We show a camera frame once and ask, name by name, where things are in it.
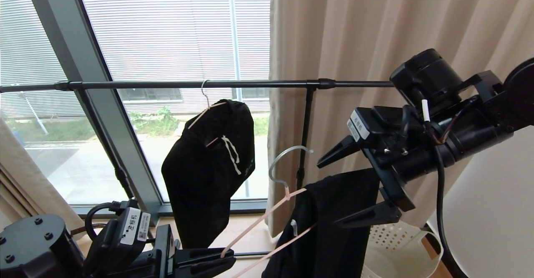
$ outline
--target bolt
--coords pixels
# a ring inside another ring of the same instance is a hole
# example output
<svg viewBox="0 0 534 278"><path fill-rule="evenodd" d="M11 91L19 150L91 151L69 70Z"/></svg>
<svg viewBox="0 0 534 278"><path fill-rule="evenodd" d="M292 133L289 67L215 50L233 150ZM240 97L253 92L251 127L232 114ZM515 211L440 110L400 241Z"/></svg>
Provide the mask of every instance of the bolt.
<svg viewBox="0 0 534 278"><path fill-rule="evenodd" d="M9 254L4 258L6 263L12 263L15 260L15 255Z"/></svg>

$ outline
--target hanger hook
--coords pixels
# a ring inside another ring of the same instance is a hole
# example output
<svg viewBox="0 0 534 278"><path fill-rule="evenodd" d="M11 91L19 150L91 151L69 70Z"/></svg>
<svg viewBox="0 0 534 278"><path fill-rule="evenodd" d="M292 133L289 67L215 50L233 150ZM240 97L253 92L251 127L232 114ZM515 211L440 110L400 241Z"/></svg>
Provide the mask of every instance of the hanger hook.
<svg viewBox="0 0 534 278"><path fill-rule="evenodd" d="M275 177L273 177L272 175L272 170L273 168L275 167L275 165L278 163L278 161L280 161L280 159L287 153L289 153L290 151L294 151L294 150L297 150L297 149L301 149L301 150L305 150L306 152L308 153L313 153L313 150L310 150L309 148L307 147L304 147L303 145L295 145L293 147L290 147L288 149L286 149L285 151L283 151L282 153L280 153L272 162L271 166L269 167L269 179L271 179L272 181L276 182L276 183L282 183L284 185L284 187L287 189L289 188L288 185L287 185L287 182L284 181L284 180L280 180L280 179L275 179Z"/></svg>
<svg viewBox="0 0 534 278"><path fill-rule="evenodd" d="M208 96L204 93L204 83L208 82L209 80L204 80L204 82L202 82L202 85L200 86L200 91L202 91L202 95L204 95L206 97L206 101L208 101L208 109L209 109L209 98Z"/></svg>

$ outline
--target pavement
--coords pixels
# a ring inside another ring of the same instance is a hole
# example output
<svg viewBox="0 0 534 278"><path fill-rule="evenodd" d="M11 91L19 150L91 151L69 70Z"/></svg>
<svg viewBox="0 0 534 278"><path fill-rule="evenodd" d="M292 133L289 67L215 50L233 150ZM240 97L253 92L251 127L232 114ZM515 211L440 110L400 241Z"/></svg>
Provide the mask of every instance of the pavement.
<svg viewBox="0 0 534 278"><path fill-rule="evenodd" d="M161 165L178 137L139 139L162 198L168 201L169 195L161 175ZM267 136L255 137L255 147L256 169L232 199L267 198ZM32 143L27 144L25 148L69 204L126 200L126 194L116 179L113 166L99 141Z"/></svg>

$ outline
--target curtain fold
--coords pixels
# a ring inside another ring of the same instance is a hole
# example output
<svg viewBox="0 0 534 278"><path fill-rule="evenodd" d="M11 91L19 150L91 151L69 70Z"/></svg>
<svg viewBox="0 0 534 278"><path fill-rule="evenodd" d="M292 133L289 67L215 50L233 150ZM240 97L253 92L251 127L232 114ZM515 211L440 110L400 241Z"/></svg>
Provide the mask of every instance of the curtain fold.
<svg viewBox="0 0 534 278"><path fill-rule="evenodd" d="M491 69L504 80L534 55L534 0L272 0L271 80L387 81L415 54L435 48L465 80ZM462 97L472 95L466 91ZM269 159L302 137L305 90L272 89ZM348 133L357 106L402 106L394 88L335 88L315 93L305 184L328 175L369 167L362 153L323 169L315 164ZM275 176L295 187L299 152L277 164ZM446 189L469 159L446 169ZM416 209L403 220L421 226L435 210L436 174L410 182L406 190ZM269 204L284 196L271 182ZM282 231L292 204L269 217L272 235Z"/></svg>
<svg viewBox="0 0 534 278"><path fill-rule="evenodd" d="M46 179L0 118L0 210L11 221L46 213L59 215L69 229L83 221Z"/></svg>

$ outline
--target laundry basket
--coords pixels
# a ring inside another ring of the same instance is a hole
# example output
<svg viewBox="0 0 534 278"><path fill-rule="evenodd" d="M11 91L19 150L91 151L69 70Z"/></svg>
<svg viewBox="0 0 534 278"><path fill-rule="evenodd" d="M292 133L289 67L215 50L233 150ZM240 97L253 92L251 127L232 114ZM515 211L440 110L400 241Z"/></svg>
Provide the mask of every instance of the laundry basket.
<svg viewBox="0 0 534 278"><path fill-rule="evenodd" d="M431 259L421 240L431 234L398 222L370 229L362 278L427 278L436 270L443 248Z"/></svg>

